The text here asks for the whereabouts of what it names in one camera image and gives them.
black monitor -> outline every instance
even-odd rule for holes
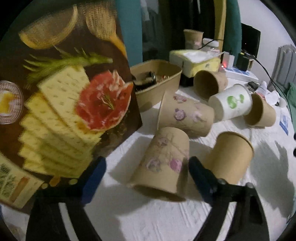
[[[242,23],[242,50],[257,58],[261,32],[252,26]]]

black cable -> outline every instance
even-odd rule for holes
[[[274,86],[274,88],[276,89],[276,87],[282,92],[283,96],[285,97],[286,101],[287,101],[287,104],[289,106],[289,111],[290,111],[290,116],[291,116],[291,122],[293,123],[293,117],[292,117],[292,112],[291,112],[291,107],[290,107],[290,104],[288,102],[288,98],[287,98],[287,95],[282,91],[282,89],[277,85],[277,83],[274,82],[274,80],[270,77],[267,69],[259,62],[259,60],[252,54],[249,54],[247,52],[244,53],[246,56],[248,57],[251,57],[252,59],[254,59],[258,64],[260,64],[260,66],[264,69],[264,71],[267,73],[272,85]]]
[[[209,41],[208,43],[206,43],[205,45],[202,45],[202,47],[200,47],[199,49],[196,49],[196,50],[200,50],[203,47],[207,46],[208,44],[210,44],[211,42],[214,42],[214,41],[224,41],[224,40],[222,40],[222,39],[213,39],[213,40]]]

cracker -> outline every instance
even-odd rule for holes
[[[65,166],[63,164],[57,163],[53,160],[50,160],[48,158],[43,157],[41,154],[33,151],[31,148],[29,148],[26,145],[23,145],[21,147],[21,150],[19,151],[19,155],[23,157],[24,159],[28,159],[39,165],[40,167],[54,169],[56,171],[59,171],[60,173],[68,173],[70,175],[76,175],[76,170],[74,168],[70,168],[68,166]]]
[[[71,173],[64,173],[60,170],[56,170],[52,167],[49,167],[48,165],[44,164],[43,166],[40,166],[38,163],[35,163],[34,161],[26,159],[23,165],[23,169],[26,169],[31,172],[40,173],[43,175],[51,175],[51,176],[61,176],[66,178],[77,178],[77,175],[71,174]]]
[[[41,82],[38,87],[50,105],[85,143],[95,146],[104,132],[91,131],[75,113],[81,91],[89,84],[84,69],[67,67]]]
[[[42,139],[48,145],[56,148],[57,150],[63,152],[64,154],[72,158],[81,161],[92,158],[92,156],[89,155],[89,153],[82,153],[81,151],[67,144],[64,140],[60,139],[31,113],[28,113],[22,119],[20,125],[29,132],[31,132],[35,137]]]
[[[93,145],[83,142],[50,107],[40,92],[33,95],[27,102],[26,107],[36,116],[48,129],[58,135],[66,143],[83,153],[90,152]]]
[[[60,163],[68,167],[79,167],[82,164],[82,161],[71,158],[56,150],[55,148],[47,145],[44,141],[36,138],[29,131],[24,131],[19,137],[19,141],[29,146],[35,152],[55,161],[56,163]]]

printed food box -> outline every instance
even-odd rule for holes
[[[114,1],[55,2],[0,41],[0,201],[20,210],[142,125]]]

green logo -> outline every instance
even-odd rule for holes
[[[239,100],[236,99],[234,96],[227,97],[227,103],[231,109],[234,109],[237,107],[237,102],[244,103],[244,96],[242,94],[239,95]]]

